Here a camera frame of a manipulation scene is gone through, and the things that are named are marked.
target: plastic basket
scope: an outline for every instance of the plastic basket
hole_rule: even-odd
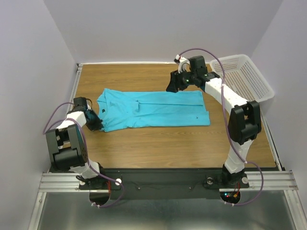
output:
[[[252,62],[244,55],[233,55],[219,58],[226,73],[226,85],[248,101],[263,102],[274,96],[263,75]],[[222,69],[216,60],[210,62],[212,71],[222,76]]]

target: wooden table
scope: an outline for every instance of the wooden table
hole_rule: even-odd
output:
[[[76,97],[96,102],[104,88],[119,91],[165,91],[177,65],[84,65]],[[198,90],[189,86],[187,90]],[[222,167],[229,143],[222,106],[203,93],[210,126],[145,127],[113,132],[84,129],[89,157],[105,168],[214,168]],[[264,129],[252,144],[248,160],[275,167]]]

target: wall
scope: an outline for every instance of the wall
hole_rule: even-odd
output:
[[[293,170],[307,212],[307,1],[284,0],[252,60],[275,91],[262,106],[280,160]]]
[[[76,65],[42,0],[2,2],[0,28],[0,229],[23,230],[50,164],[42,129]]]
[[[81,63],[172,61],[180,51],[197,46],[219,57],[251,55],[282,2],[44,1]]]

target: blue cloth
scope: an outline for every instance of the blue cloth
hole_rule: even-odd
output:
[[[97,99],[101,131],[124,128],[209,126],[200,91],[120,92],[105,89]]]

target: gray floor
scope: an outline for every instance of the gray floor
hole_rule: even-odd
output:
[[[255,192],[242,192],[248,200]],[[91,207],[86,193],[48,194],[41,230],[291,230],[283,191],[265,191],[243,207],[219,200],[134,200],[116,207]]]

